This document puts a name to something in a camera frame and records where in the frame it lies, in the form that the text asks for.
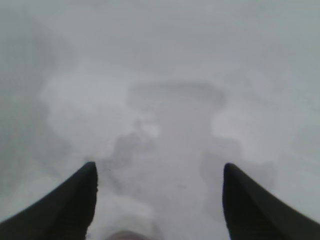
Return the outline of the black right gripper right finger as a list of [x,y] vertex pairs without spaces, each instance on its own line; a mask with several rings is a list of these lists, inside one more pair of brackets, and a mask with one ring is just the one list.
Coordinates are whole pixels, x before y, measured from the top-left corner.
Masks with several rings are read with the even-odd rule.
[[318,240],[320,225],[233,163],[223,169],[223,213],[232,240]]

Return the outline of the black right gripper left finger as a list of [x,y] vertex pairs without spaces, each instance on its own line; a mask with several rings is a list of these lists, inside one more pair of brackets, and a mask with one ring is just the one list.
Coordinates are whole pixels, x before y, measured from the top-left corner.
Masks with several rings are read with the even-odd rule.
[[40,200],[0,224],[2,240],[84,240],[98,194],[95,162],[85,163]]

